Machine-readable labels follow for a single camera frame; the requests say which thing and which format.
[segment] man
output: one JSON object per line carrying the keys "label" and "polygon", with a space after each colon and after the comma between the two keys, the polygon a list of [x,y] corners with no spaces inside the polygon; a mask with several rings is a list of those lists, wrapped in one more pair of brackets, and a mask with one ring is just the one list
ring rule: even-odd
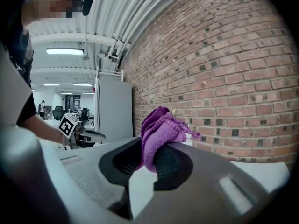
{"label": "man", "polygon": [[[15,12],[7,23],[4,35],[1,35],[2,41],[11,61],[29,86],[33,49],[26,26],[34,21],[70,14],[80,1],[25,0],[19,6],[20,11]],[[21,112],[18,125],[31,130],[39,138],[69,145],[69,140],[58,129],[49,126],[37,115],[32,94]]]}
{"label": "man", "polygon": [[45,106],[45,101],[43,100],[43,101],[41,102],[41,109],[40,109],[40,111],[39,111],[39,115],[41,116],[41,118],[42,118],[43,120],[45,120],[45,109],[44,109],[44,106]]}

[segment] ceiling pipe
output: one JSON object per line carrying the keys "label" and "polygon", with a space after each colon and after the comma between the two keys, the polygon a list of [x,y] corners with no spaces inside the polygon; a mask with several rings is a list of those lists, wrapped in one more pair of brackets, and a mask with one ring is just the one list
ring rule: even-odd
{"label": "ceiling pipe", "polygon": [[129,16],[132,14],[133,10],[135,9],[136,5],[139,3],[140,0],[132,0],[129,4],[129,7],[126,9],[125,14],[122,16],[121,21],[119,23],[119,26],[117,28],[117,31],[114,36],[114,41],[112,43],[112,46],[110,47],[110,50],[108,52],[108,55],[111,56],[114,52],[116,43],[118,42],[120,38],[121,31],[128,20]]}
{"label": "ceiling pipe", "polygon": [[142,16],[142,18],[138,21],[138,23],[135,25],[135,27],[131,30],[129,36],[127,37],[126,41],[122,43],[121,48],[119,49],[119,54],[122,54],[124,51],[124,48],[126,47],[126,45],[128,44],[129,40],[131,39],[131,37],[133,36],[134,32],[136,31],[136,29],[138,28],[138,26],[143,22],[143,20],[149,15],[149,13],[161,2],[162,0],[157,0],[148,10],[147,12]]}
{"label": "ceiling pipe", "polygon": [[134,10],[131,12],[129,18],[127,19],[125,25],[123,26],[123,28],[122,28],[122,30],[121,30],[121,35],[124,34],[124,32],[126,31],[128,25],[129,25],[129,23],[131,22],[132,18],[134,17],[134,15],[136,14],[136,12],[138,11],[138,8],[140,8],[140,6],[142,5],[143,1],[144,1],[144,0],[140,0],[140,1],[138,2],[138,4],[136,5],[136,7],[134,8]]}
{"label": "ceiling pipe", "polygon": [[123,35],[121,41],[126,42],[132,28],[135,26],[135,24],[138,22],[138,20],[142,17],[146,9],[149,7],[149,5],[153,2],[154,0],[146,0],[140,9],[137,11],[136,15],[133,17],[132,21],[130,22],[128,29],[126,29],[125,34]]}

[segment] black chair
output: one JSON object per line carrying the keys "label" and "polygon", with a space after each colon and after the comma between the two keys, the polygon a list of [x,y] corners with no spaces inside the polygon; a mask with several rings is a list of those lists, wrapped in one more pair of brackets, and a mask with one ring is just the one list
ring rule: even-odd
{"label": "black chair", "polygon": [[89,121],[87,113],[88,113],[88,109],[87,108],[83,108],[82,111],[81,111],[81,117],[79,118],[79,120],[83,121],[84,124],[87,124],[88,121]]}
{"label": "black chair", "polygon": [[56,110],[56,111],[63,111],[64,108],[63,108],[62,106],[56,106],[56,107],[55,107],[55,110]]}
{"label": "black chair", "polygon": [[64,110],[61,111],[53,110],[52,113],[53,113],[53,118],[58,121],[60,121],[64,116]]}

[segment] microfiber towel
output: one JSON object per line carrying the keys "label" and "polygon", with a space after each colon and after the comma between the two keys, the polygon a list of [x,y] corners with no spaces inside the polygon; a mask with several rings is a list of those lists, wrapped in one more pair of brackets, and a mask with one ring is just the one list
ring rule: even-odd
{"label": "microfiber towel", "polygon": [[200,137],[200,133],[191,131],[183,121],[176,120],[168,108],[160,106],[153,110],[141,127],[142,161],[139,168],[145,166],[156,172],[153,165],[156,151],[166,142],[186,142],[186,133],[194,138]]}

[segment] brick wall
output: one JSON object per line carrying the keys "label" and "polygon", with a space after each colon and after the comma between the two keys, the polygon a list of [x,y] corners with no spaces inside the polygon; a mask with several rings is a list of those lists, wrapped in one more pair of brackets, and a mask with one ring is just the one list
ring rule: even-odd
{"label": "brick wall", "polygon": [[158,106],[233,161],[290,163],[299,151],[296,47],[268,0],[177,0],[121,68],[134,86],[135,135]]}

